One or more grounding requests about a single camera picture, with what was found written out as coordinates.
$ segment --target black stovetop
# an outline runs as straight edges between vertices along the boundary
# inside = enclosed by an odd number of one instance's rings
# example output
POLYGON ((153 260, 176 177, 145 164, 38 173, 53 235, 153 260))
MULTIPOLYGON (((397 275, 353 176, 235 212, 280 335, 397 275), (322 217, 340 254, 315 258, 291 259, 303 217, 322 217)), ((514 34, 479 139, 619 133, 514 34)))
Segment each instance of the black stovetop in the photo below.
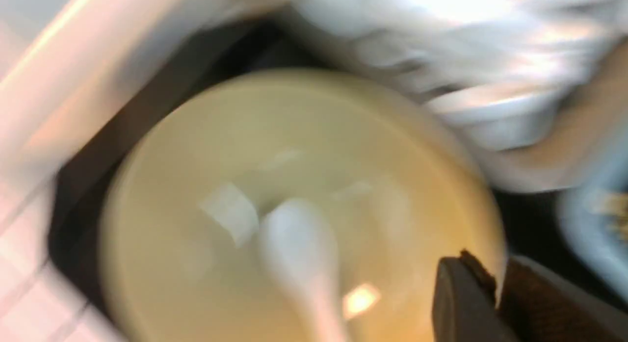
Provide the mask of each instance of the black stovetop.
MULTIPOLYGON (((98 235, 103 199, 125 154, 155 123, 198 92, 261 69, 329 65, 310 55, 270 20, 200 32, 58 174, 49 232, 52 262, 106 316, 99 277, 98 235)), ((555 223, 557 193, 494 190, 509 247, 623 309, 568 252, 555 223)))

